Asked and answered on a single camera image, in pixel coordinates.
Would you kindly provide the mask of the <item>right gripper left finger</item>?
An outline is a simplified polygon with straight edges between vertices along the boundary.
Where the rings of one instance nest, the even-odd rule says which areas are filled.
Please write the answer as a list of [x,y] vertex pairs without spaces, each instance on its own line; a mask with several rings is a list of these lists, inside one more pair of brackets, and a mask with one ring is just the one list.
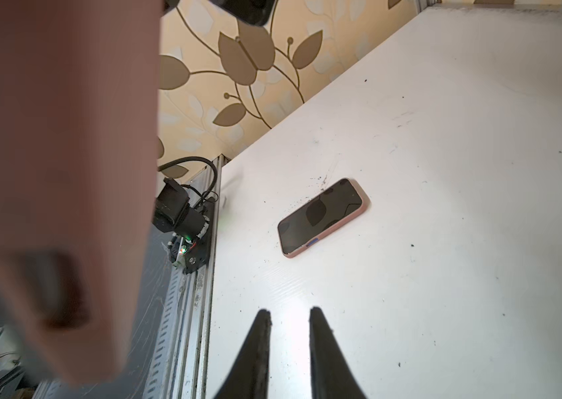
[[270,312],[259,310],[216,399],[268,397],[271,328]]

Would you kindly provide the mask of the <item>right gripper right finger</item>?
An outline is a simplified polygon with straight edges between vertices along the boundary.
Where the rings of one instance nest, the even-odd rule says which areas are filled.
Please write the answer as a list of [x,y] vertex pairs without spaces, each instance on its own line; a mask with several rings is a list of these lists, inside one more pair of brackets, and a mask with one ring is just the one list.
[[319,307],[310,310],[309,351],[312,398],[366,398]]

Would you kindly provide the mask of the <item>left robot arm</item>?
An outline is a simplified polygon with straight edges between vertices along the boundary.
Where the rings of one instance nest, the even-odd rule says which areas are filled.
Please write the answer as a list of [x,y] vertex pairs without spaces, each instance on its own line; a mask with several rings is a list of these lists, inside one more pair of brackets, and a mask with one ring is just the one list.
[[212,173],[210,186],[197,194],[198,202],[192,206],[186,188],[180,185],[175,178],[166,177],[165,186],[156,197],[152,224],[162,233],[174,233],[186,243],[194,246],[203,239],[210,228],[210,219],[198,208],[208,201],[218,182],[219,171],[212,161],[200,156],[186,156],[166,162],[159,166],[157,171],[165,175],[168,169],[187,162],[199,162],[209,166]]

